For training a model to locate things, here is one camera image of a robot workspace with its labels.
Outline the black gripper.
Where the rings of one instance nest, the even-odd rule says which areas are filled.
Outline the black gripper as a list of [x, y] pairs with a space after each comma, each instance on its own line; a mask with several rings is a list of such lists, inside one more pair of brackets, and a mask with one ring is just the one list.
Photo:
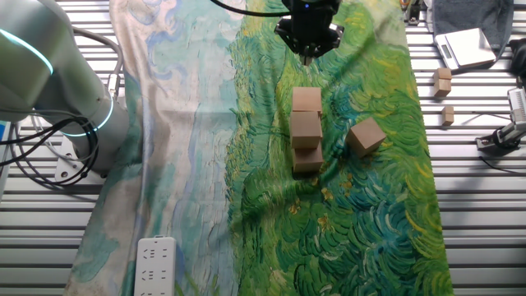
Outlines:
[[303, 66], [311, 64], [312, 56], [321, 57], [339, 47], [344, 27], [332, 23], [332, 19], [338, 13], [340, 0], [282, 0], [282, 3], [291, 15], [279, 19], [275, 33], [300, 57]]

